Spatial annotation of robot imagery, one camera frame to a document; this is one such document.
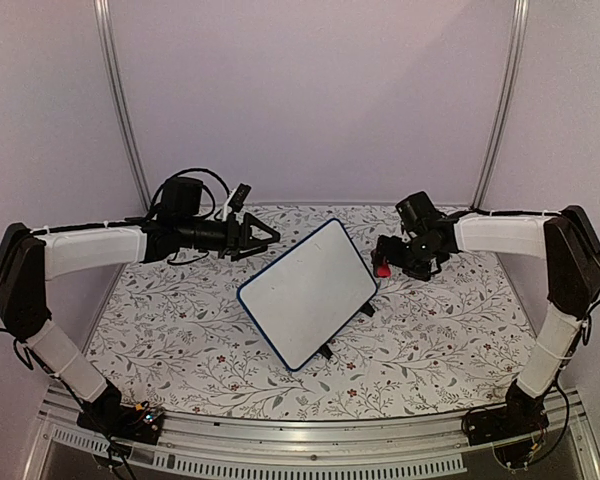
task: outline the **red object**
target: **red object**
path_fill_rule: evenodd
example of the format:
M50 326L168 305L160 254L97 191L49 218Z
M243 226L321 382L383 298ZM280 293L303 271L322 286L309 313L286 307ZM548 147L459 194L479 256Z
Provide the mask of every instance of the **red object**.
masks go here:
M389 265L385 263L376 268L376 275L379 278L389 278L391 276L391 269L389 268Z

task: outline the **whiteboard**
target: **whiteboard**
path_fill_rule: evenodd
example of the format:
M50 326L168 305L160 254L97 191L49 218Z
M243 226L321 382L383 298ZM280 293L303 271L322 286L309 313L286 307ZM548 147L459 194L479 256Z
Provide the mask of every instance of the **whiteboard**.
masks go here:
M333 219L238 289L238 300L285 366L297 371L378 291Z

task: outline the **table surface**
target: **table surface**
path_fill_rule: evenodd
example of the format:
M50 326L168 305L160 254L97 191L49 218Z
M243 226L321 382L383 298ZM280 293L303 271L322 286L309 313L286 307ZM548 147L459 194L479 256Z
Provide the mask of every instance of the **table surface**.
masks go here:
M388 206L248 210L282 234L263 255L126 267L87 354L128 401L258 419L403 417L499 402L528 360L533 331L496 256L462 253L428 283L394 269L379 280L376 314L356 316L331 341L330 361L288 372L238 287L332 218L370 263L378 235L399 233L399 217Z

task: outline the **aluminum frame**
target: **aluminum frame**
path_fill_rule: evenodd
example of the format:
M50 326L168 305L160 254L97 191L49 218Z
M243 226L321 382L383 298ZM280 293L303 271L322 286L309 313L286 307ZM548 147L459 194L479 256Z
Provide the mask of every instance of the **aluminum frame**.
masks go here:
M496 117L493 121L493 127L487 144L487 153L482 164L478 186L473 195L471 208L482 207L493 171L496 165L500 144L504 135L504 129L509 116L513 92L515 90L516 79L518 78L518 70L520 60L522 58L522 48L524 46L524 37L527 30L527 17L529 12L528 0L516 0L513 10L513 26L511 28L511 40L509 42L509 54L505 68L504 79L502 82L502 90L500 99L498 100L498 108Z
M100 45L102 46L102 56L109 79L109 87L118 118L118 125L120 126L120 133L122 134L122 141L129 161L129 167L131 168L131 175L138 190L142 206L145 210L148 210L151 203L151 193L147 176L142 166L142 160L140 159L138 144L133 133L129 107L122 85L118 54L114 42L113 25L109 11L109 0L94 0L94 7L98 33L100 35Z
M575 389L567 390L571 405L570 430L585 480L600 480L600 456L584 407ZM553 392L545 407L550 431L562 428L565 405ZM465 411L434 415L354 421L272 421L166 413L164 430L157 446L123 442L133 447L132 465L162 469L170 458L174 473L178 462L216 465L217 468L250 469L251 472L332 472L332 478L361 470L391 471L396 465L449 459L511 440L471 447L460 429ZM105 441L101 435L75 425L78 407L61 386L52 386L37 418L37 436L27 462L24 480L38 480L54 432L60 428L83 436L82 445Z

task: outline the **white enclosure wall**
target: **white enclosure wall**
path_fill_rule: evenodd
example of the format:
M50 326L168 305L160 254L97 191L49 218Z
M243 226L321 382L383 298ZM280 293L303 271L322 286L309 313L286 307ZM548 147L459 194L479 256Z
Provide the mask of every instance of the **white enclosure wall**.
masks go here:
M491 183L489 208L580 204L600 236L600 1L532 2L516 93ZM505 258L539 326L547 296L541 262ZM600 447L600 308L591 345L565 371Z
M140 212L91 0L0 1L0 239L33 227ZM83 345L112 269L53 282L53 318ZM0 480L19 478L47 379L0 335Z
M252 200L470 202L515 2L111 2L151 189L209 166Z

